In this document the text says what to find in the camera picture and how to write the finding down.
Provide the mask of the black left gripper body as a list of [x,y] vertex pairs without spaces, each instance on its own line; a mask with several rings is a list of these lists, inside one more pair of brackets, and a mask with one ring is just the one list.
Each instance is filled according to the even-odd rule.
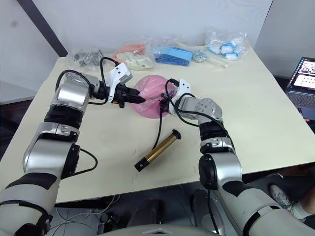
[[125,107],[125,103],[130,103],[130,96],[125,85],[116,86],[112,103],[117,104],[121,109]]

